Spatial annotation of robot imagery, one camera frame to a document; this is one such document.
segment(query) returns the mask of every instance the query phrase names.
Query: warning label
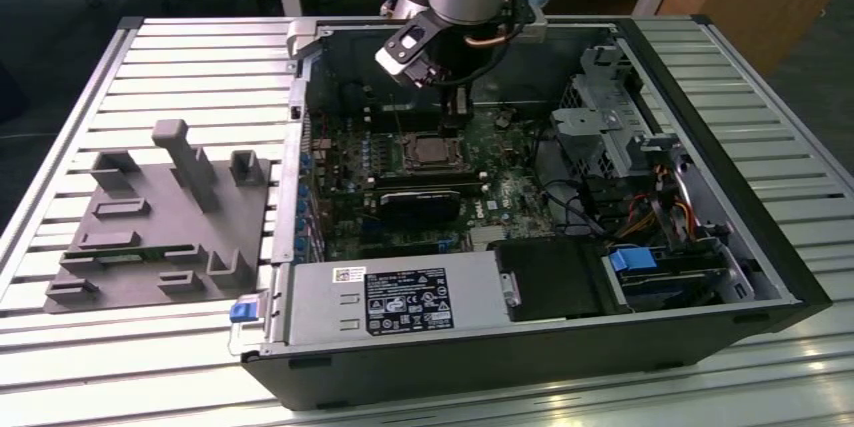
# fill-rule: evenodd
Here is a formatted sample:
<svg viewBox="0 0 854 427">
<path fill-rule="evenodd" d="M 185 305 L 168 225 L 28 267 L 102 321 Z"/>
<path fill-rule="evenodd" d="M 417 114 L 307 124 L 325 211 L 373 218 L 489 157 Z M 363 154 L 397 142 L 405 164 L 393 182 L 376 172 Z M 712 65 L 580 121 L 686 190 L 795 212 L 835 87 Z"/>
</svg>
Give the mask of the warning label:
<svg viewBox="0 0 854 427">
<path fill-rule="evenodd" d="M 364 300 L 371 335 L 453 327 L 444 269 L 365 274 Z"/>
</svg>

